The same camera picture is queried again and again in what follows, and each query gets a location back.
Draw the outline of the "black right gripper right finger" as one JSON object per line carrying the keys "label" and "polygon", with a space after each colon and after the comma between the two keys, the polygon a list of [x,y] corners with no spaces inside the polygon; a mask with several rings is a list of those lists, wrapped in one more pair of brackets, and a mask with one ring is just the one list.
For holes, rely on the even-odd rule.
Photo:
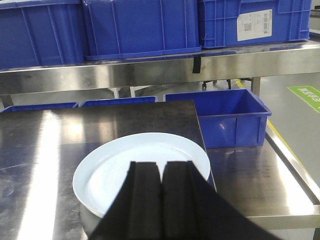
{"label": "black right gripper right finger", "polygon": [[165,240],[277,239],[221,197],[192,161],[166,164],[162,192]]}

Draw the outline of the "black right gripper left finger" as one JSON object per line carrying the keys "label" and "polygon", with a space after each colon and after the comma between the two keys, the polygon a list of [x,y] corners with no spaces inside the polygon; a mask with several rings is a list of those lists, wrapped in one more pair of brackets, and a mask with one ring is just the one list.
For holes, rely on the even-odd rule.
{"label": "black right gripper left finger", "polygon": [[131,162],[112,205],[90,240],[160,240],[161,180],[154,162]]}

